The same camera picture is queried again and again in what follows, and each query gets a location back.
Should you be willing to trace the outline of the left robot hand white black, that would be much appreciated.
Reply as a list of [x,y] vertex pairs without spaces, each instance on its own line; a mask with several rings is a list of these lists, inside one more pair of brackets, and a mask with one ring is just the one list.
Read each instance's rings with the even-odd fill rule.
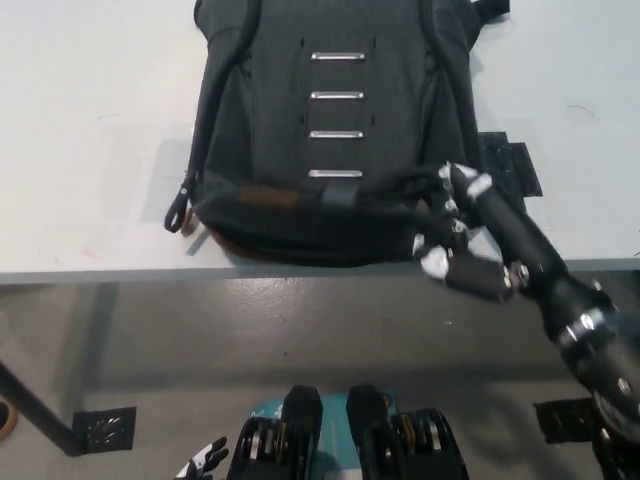
[[207,444],[196,453],[174,475],[174,480],[205,480],[212,479],[212,472],[226,459],[229,450],[226,447],[227,438],[220,437]]

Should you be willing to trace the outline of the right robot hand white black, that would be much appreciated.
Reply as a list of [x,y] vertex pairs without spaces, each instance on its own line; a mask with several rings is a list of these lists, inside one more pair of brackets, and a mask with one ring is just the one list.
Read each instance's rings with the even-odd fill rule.
[[462,236],[470,221],[485,228],[501,260],[478,256],[462,239],[457,246],[419,234],[413,256],[422,271],[445,286],[502,303],[518,291],[544,296],[568,276],[566,264],[536,223],[494,183],[491,175],[449,163],[439,171],[448,189],[447,204],[466,216],[454,223]]

